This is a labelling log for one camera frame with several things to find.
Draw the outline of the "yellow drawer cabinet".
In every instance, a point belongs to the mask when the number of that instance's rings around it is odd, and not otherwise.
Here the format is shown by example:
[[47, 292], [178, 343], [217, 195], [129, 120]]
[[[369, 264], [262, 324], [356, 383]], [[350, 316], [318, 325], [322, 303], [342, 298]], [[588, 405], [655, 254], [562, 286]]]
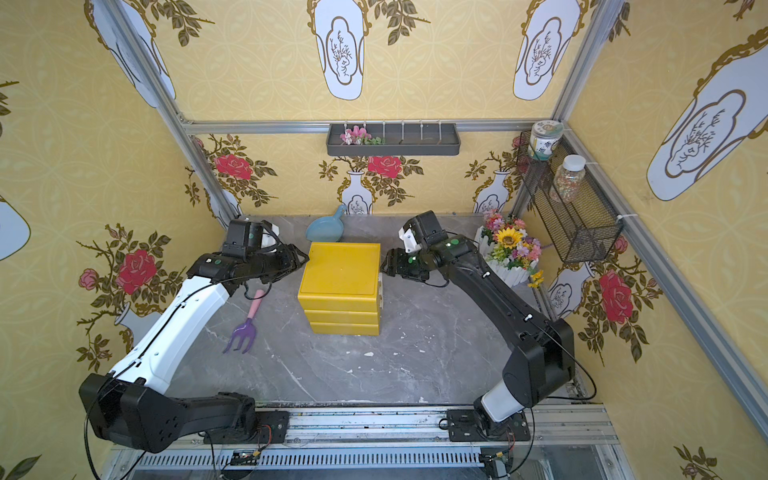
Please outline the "yellow drawer cabinet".
[[380, 334], [380, 254], [378, 243], [311, 244], [297, 298], [313, 333]]

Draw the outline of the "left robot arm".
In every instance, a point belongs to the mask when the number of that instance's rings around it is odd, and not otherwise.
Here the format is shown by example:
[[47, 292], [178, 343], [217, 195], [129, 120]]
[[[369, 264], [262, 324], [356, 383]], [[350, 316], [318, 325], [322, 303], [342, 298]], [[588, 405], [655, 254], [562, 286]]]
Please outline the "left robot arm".
[[252, 279], [271, 285], [308, 260], [298, 247], [285, 243], [240, 256], [199, 257], [172, 303], [138, 344], [109, 373], [92, 373], [81, 384], [85, 433], [149, 453], [198, 433], [231, 442], [254, 439], [259, 420], [252, 397], [223, 392], [174, 398], [166, 392], [203, 327], [241, 285]]

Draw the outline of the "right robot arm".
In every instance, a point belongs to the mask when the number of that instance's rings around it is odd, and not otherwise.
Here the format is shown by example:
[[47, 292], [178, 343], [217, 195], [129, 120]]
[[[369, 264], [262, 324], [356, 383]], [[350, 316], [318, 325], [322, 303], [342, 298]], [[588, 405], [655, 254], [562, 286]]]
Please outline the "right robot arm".
[[427, 249], [389, 250], [382, 273], [426, 283], [433, 272], [457, 286], [493, 323], [510, 349], [501, 380], [476, 401], [493, 423], [531, 408], [574, 379], [573, 330], [531, 307], [494, 273], [475, 242], [464, 236], [443, 239]]

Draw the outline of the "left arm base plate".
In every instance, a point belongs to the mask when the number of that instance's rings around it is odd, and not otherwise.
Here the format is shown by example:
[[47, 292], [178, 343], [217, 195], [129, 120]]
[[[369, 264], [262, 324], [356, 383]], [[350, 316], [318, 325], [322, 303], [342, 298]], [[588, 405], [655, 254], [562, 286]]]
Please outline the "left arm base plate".
[[246, 417], [242, 443], [271, 445], [285, 441], [290, 413], [286, 410], [255, 411]]

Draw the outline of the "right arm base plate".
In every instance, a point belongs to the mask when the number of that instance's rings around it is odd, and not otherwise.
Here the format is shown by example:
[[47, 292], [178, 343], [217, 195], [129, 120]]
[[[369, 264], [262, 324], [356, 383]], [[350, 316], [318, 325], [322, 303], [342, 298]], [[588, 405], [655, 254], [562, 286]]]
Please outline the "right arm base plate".
[[495, 422], [475, 409], [447, 410], [439, 428], [451, 442], [524, 442], [531, 439], [529, 423], [522, 412]]

